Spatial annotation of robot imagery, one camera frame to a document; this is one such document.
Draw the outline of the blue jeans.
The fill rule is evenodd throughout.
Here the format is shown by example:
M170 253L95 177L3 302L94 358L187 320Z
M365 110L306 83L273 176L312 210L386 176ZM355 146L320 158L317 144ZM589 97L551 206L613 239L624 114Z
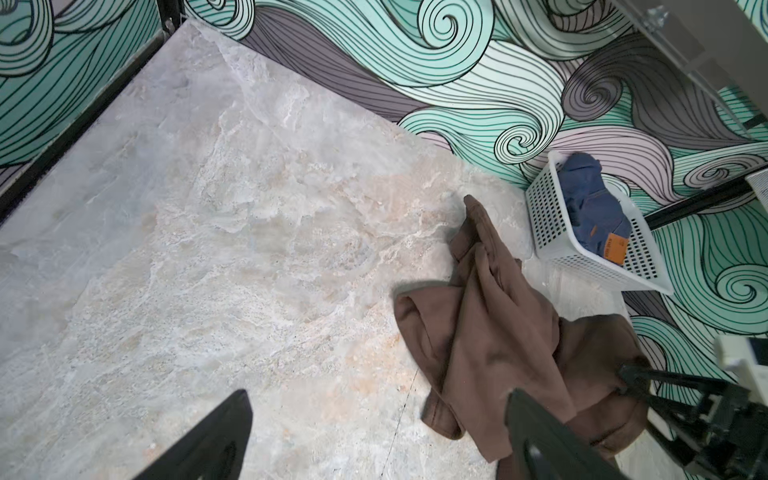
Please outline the blue jeans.
M602 179L601 164L583 152L571 154L558 180L571 227L587 251L622 266L632 233L631 222Z

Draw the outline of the aluminium rail right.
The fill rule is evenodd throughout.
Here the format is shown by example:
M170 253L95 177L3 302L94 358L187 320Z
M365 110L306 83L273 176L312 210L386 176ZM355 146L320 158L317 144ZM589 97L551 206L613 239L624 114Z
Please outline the aluminium rail right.
M613 5L749 135L767 123L765 1L615 1Z

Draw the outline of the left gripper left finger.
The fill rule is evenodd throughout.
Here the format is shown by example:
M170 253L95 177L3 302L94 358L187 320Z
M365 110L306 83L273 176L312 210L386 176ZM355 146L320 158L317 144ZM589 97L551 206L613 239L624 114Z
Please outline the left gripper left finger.
M238 479L252 425L248 393L236 390L135 479Z

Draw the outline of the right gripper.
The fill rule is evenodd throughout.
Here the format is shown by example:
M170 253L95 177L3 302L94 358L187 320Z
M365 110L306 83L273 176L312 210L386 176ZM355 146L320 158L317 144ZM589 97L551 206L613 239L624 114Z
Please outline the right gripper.
M706 479L767 477L767 340L721 335L718 366L737 382L625 365L619 375L663 421L646 430L678 466Z

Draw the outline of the brown trousers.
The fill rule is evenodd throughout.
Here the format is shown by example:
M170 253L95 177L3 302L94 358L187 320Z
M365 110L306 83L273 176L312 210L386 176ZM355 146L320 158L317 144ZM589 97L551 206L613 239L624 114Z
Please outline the brown trousers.
M484 206L464 199L466 217L450 241L449 283L400 294L394 315L431 390L423 422L457 440L470 436L500 479L521 467L505 426L509 394L522 389L605 459L644 431L647 405L628 394L619 371L645 367L622 315L561 317L523 275Z

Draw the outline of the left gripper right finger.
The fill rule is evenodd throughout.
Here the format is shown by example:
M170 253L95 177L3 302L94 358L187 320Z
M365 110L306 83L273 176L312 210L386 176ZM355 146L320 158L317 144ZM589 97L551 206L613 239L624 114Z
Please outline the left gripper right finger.
M625 477L522 389L508 396L505 425L526 479Z

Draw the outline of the white plastic basket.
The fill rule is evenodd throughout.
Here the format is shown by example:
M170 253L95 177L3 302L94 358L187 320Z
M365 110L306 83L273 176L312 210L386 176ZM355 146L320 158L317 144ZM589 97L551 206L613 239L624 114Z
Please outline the white plastic basket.
M645 218L630 197L610 184L632 231L624 264L619 266L583 248L567 214L557 172L566 155L551 151L537 177L525 191L536 255L611 291L657 291L674 288L666 264Z

